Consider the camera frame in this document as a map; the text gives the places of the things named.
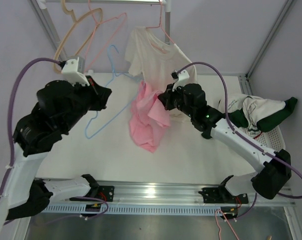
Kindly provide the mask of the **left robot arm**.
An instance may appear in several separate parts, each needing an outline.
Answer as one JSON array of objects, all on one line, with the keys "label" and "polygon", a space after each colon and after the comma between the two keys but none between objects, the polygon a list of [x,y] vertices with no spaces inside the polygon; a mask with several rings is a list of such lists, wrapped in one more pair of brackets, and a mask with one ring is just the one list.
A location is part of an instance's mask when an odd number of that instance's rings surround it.
[{"label": "left robot arm", "polygon": [[32,217],[61,200],[94,201],[106,198],[90,174],[64,181],[36,179],[36,173],[55,143],[68,135],[88,111],[106,108],[112,91],[91,81],[88,85],[54,80],[37,92],[37,103],[14,130],[13,164],[0,187],[0,225]]}]

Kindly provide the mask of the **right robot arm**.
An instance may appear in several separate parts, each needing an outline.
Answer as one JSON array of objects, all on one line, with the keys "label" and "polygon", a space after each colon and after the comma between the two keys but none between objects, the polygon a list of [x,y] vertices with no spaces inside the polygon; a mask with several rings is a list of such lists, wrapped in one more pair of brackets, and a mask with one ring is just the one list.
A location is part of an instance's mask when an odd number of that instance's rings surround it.
[{"label": "right robot arm", "polygon": [[276,151],[266,147],[241,134],[229,124],[224,114],[207,104],[206,94],[199,84],[191,83],[177,89],[169,84],[158,99],[166,110],[177,109],[190,117],[203,138],[224,143],[253,167],[252,173],[230,175],[220,183],[218,196],[223,202],[231,202],[236,196],[249,193],[272,200],[291,178],[290,154],[284,149]]}]

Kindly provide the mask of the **pink t shirt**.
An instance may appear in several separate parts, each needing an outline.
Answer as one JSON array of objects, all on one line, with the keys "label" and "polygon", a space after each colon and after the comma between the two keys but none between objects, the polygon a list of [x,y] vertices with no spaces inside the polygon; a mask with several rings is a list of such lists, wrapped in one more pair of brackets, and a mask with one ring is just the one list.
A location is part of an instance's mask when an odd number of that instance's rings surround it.
[{"label": "pink t shirt", "polygon": [[151,153],[157,150],[167,128],[171,126],[169,112],[158,99],[160,93],[142,81],[130,106],[130,137],[138,147]]}]

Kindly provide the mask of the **green and white t shirt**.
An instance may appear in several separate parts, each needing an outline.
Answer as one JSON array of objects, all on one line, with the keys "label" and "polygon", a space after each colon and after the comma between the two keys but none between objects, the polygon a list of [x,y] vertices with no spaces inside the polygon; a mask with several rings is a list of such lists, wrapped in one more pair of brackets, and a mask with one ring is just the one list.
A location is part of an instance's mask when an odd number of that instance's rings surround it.
[{"label": "green and white t shirt", "polygon": [[260,132],[267,133],[286,120],[295,110],[298,99],[285,101],[264,99],[242,93],[231,94],[218,102],[218,110],[228,113],[229,120],[251,138]]}]

